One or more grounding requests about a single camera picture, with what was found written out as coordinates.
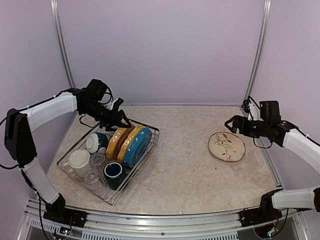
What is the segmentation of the yellow dotted plate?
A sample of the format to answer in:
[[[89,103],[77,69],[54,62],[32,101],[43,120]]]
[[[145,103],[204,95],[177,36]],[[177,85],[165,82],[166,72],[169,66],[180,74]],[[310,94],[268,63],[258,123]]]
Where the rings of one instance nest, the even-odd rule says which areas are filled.
[[[118,128],[113,134],[113,136],[110,138],[107,149],[106,149],[106,157],[108,159],[113,159],[113,160],[117,159],[123,143],[135,128],[134,124],[131,121],[130,123],[131,123],[131,127]]]
[[[143,125],[139,125],[133,129],[133,131],[128,135],[128,137],[125,139],[124,143],[122,144],[120,151],[117,156],[117,162],[122,164],[124,162],[124,157],[127,153],[127,150],[129,149],[131,143],[135,139],[135,137],[139,134],[139,132],[143,129]]]

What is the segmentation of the cream bird plate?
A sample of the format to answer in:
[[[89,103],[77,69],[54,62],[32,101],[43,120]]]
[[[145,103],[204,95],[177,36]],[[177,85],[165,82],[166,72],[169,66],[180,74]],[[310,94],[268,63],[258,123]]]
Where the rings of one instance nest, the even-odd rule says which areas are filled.
[[[210,136],[208,150],[218,160],[235,163],[244,157],[246,146],[237,135],[220,131]]]

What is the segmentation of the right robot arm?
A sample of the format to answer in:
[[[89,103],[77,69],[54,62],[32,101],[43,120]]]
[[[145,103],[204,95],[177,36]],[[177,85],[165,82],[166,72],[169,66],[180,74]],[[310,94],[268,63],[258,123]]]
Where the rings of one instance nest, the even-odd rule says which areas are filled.
[[[320,171],[320,145],[300,128],[283,120],[279,103],[265,100],[259,103],[245,100],[246,116],[234,115],[225,121],[225,127],[233,134],[257,140],[266,138],[271,144],[285,149],[289,156],[304,162],[314,172]],[[263,194],[259,206],[239,212],[243,227],[270,222],[282,217],[282,210],[320,210],[320,186],[304,185],[298,189],[276,189]]]

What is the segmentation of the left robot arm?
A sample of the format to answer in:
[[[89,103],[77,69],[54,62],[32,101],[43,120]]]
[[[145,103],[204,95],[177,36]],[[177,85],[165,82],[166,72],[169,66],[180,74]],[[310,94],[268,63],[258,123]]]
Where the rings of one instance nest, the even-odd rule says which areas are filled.
[[[109,87],[99,79],[92,79],[86,87],[62,90],[58,94],[21,109],[11,108],[1,121],[4,146],[16,161],[26,184],[45,203],[46,213],[63,223],[70,218],[66,200],[53,186],[39,161],[35,135],[44,125],[64,115],[78,113],[93,118],[100,128],[129,128],[132,126],[120,109],[120,97],[106,104],[102,99]]]

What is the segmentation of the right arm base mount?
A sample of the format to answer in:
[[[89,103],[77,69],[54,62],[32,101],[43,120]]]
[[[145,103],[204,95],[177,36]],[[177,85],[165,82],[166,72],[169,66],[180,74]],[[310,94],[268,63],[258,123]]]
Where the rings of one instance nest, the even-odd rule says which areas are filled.
[[[249,227],[280,219],[283,215],[278,209],[263,210],[261,207],[244,208],[238,213],[241,226]]]

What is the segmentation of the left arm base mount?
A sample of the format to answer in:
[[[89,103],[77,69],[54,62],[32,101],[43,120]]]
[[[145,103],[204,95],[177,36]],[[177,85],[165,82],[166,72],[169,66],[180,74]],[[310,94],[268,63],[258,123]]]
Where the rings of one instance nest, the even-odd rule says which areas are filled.
[[[55,223],[68,225],[70,227],[84,228],[88,213],[81,210],[66,208],[62,216],[56,212],[45,211],[43,217]]]

